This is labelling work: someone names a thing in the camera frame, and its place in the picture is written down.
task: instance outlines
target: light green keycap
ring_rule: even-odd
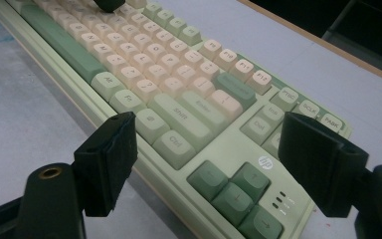
[[[193,147],[200,151],[214,135],[201,121],[166,94],[160,94],[148,104],[172,129],[183,135]]]
[[[149,144],[153,144],[170,130],[169,125],[152,109],[144,109],[137,113],[135,127]]]
[[[55,22],[39,6],[24,5],[21,16],[51,45],[58,54],[88,83],[105,67],[86,48]]]
[[[281,142],[281,135],[282,135],[282,125],[276,128],[276,130],[269,136],[269,138],[262,145],[262,148],[275,158],[279,158],[278,150],[279,150],[279,144]]]
[[[241,132],[258,145],[262,145],[273,130],[267,121],[258,116],[254,116],[241,127]]]
[[[343,126],[343,122],[340,119],[329,113],[324,114],[320,122],[335,132],[339,132]]]
[[[180,33],[178,38],[188,44],[188,46],[194,46],[197,43],[202,42],[200,30],[193,26],[188,26],[184,28]]]
[[[257,116],[264,119],[272,127],[276,127],[284,119],[285,112],[278,106],[272,103],[267,103],[265,106],[262,107],[261,110],[257,112]]]
[[[208,201],[211,201],[228,183],[225,173],[211,161],[201,164],[187,180]]]
[[[227,72],[217,76],[213,84],[216,90],[223,90],[237,100],[244,110],[249,108],[257,100],[256,93],[253,89]]]
[[[315,118],[320,112],[320,107],[309,100],[304,100],[293,111],[310,118]]]
[[[299,94],[291,88],[282,88],[271,100],[273,104],[288,112],[296,105]]]
[[[248,214],[253,200],[235,183],[229,182],[212,202],[232,225],[238,226]]]
[[[154,17],[157,15],[158,12],[162,10],[162,6],[160,3],[148,3],[144,10],[142,11],[142,14],[146,17],[148,17],[151,20],[154,20]]]
[[[95,75],[92,79],[92,87],[107,102],[110,101],[113,94],[126,89],[126,86],[110,72],[102,72]]]
[[[184,19],[175,17],[169,21],[166,25],[166,31],[172,33],[175,37],[179,36],[182,30],[187,26],[187,23]]]
[[[241,169],[234,175],[232,182],[243,189],[254,202],[260,200],[260,197],[269,186],[269,179],[258,169],[249,163],[245,163]]]
[[[238,229],[246,238],[277,239],[283,228],[266,209],[256,205]]]
[[[143,8],[147,4],[146,0],[126,0],[125,2],[135,9]]]
[[[110,99],[109,104],[118,113],[134,112],[137,114],[145,109],[144,102],[130,90],[122,90],[115,93]]]
[[[156,16],[154,16],[153,21],[160,25],[160,27],[165,28],[170,20],[173,19],[173,12],[167,9],[159,11]]]
[[[183,93],[178,102],[208,126],[215,135],[228,125],[226,117],[195,92]]]
[[[158,138],[153,147],[176,170],[181,169],[196,153],[191,144],[175,130]]]

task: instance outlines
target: spacebar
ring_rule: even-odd
[[[84,79],[91,83],[105,67],[58,23],[36,5],[25,5],[21,16]]]

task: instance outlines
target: gray table surface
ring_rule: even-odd
[[[382,164],[382,79],[234,0],[158,1],[203,35],[243,53],[346,119],[352,142]],[[23,194],[27,176],[73,152],[95,129],[0,25],[0,205]],[[314,211],[301,238],[355,238],[353,221]],[[89,238],[192,238],[132,174],[108,218],[87,218]]]

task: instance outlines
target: brass threaded hole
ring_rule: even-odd
[[[41,171],[39,174],[39,178],[51,179],[51,178],[59,176],[61,173],[62,173],[62,169],[60,167],[50,167]]]

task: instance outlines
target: keyboard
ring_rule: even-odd
[[[95,125],[136,114],[134,170],[200,238],[298,238],[313,202],[278,159],[285,112],[339,116],[158,2],[0,0],[0,21]]]

